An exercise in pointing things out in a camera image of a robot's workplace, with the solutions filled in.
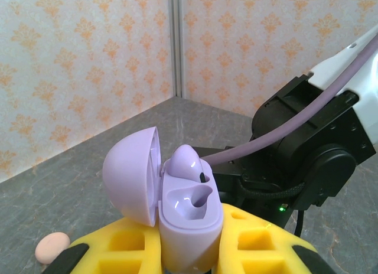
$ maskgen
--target purple cable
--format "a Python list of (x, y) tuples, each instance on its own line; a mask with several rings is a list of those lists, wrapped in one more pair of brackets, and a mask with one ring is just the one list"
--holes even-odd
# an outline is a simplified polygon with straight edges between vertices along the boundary
[(210, 165), (222, 164), (252, 154), (284, 138), (319, 112), (352, 79), (377, 49), (378, 35), (361, 50), (352, 63), (327, 89), (293, 118), (255, 140), (229, 150), (205, 156), (203, 159)]

